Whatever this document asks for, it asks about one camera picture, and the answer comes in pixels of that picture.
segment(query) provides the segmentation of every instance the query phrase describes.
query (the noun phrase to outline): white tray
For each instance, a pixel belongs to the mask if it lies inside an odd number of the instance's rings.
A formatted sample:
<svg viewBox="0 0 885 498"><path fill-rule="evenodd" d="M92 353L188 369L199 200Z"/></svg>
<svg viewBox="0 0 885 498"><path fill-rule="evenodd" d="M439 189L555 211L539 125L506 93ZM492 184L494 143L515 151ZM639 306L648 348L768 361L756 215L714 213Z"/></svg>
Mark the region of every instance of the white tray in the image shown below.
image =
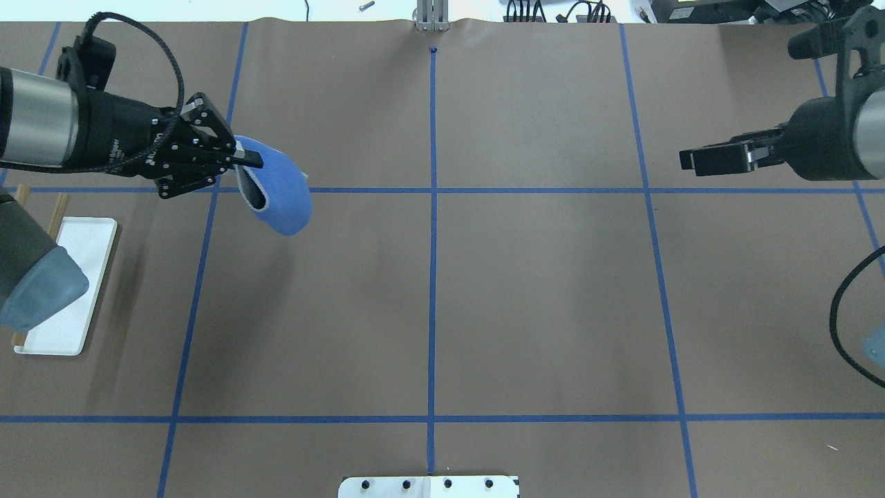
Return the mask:
<svg viewBox="0 0 885 498"><path fill-rule="evenodd" d="M111 256L117 222L111 218L65 217L56 242L67 250L89 280L89 290L79 299L27 333L24 346L13 349L19 354L54 354L75 356L83 350L92 313L98 302L98 290L104 280Z"/></svg>

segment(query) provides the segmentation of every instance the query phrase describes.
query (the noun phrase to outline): wire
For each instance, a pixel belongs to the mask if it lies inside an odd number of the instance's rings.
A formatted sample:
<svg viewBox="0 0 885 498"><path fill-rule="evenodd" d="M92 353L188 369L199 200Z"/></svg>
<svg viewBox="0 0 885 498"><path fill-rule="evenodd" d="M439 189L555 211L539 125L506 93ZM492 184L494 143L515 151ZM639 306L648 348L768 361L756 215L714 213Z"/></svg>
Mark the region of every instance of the wire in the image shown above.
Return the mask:
<svg viewBox="0 0 885 498"><path fill-rule="evenodd" d="M870 379L879 387L885 387L885 380L876 377L875 374L865 369L864 367L861 367L860 364L855 361L855 359L852 358L847 351L845 351L845 348L842 347L842 341L839 340L839 333L836 330L835 325L836 319L839 316L839 303L842 301L842 296L845 294L845 291L848 290L848 286L851 285L851 282L854 282L854 279L857 278L858 275L860 275L860 272L864 271L866 267L870 266L870 263L876 261L876 259L883 254L885 254L885 245L873 251L869 256L866 256L866 258L861 261L856 267L854 267L854 269L842 281L842 284L839 285L839 288L836 290L835 295L833 296L833 303L830 305L830 338L833 340L833 346L835 346L835 350L853 369L860 372L860 375Z"/></svg>
<svg viewBox="0 0 885 498"><path fill-rule="evenodd" d="M590 2L589 0L578 0L574 4L572 4L572 8L568 10L565 17L563 17L560 22L568 22L569 16L572 15L572 11L575 7L580 4L587 5L587 22L611 22L612 21L612 9L609 8L608 5L604 4L602 0L599 2ZM603 16L607 14L607 19L603 20Z"/></svg>
<svg viewBox="0 0 885 498"><path fill-rule="evenodd" d="M541 5L541 0L535 0L535 10L532 12L532 22L538 21L538 11L541 11L541 19L544 22L547 22L547 16L544 15L544 6Z"/></svg>
<svg viewBox="0 0 885 498"><path fill-rule="evenodd" d="M169 59L169 63L172 65L172 69L175 72L175 81L178 83L178 99L175 101L175 111L173 116L177 118L181 115L181 108L184 107L184 77L181 75L181 68L178 66L178 61L175 60L175 56L172 55L172 51L169 50L169 46L163 41L162 38L156 33L153 32L149 27L144 26L142 23L137 20L130 19L124 15L117 14L114 12L98 12L93 15L86 22L86 26L83 28L83 33L81 34L81 44L85 46L89 46L89 43L92 41L92 34L96 31L98 24L106 19L116 19L118 21L122 21L129 26L136 27L141 30L147 36L150 36L157 42L160 49L165 53L166 58ZM122 167L129 164L133 164L137 161L143 160L148 157L153 152L156 152L157 149L163 146L166 141L169 140L169 137L172 135L172 131L175 128L175 125L178 124L177 119L171 119L166 124L163 129L163 133L159 140L155 141L152 145L150 145L147 149L144 149L141 152L138 152L136 155L131 156L129 158L125 158L122 160L111 161L107 164L103 164L101 166L92 166L92 167L45 167L45 166L34 166L29 164L19 164L12 163L8 161L0 161L0 165L4 167L8 167L9 169L18 169L21 171L33 171L37 173L100 173L110 171L116 167Z"/></svg>

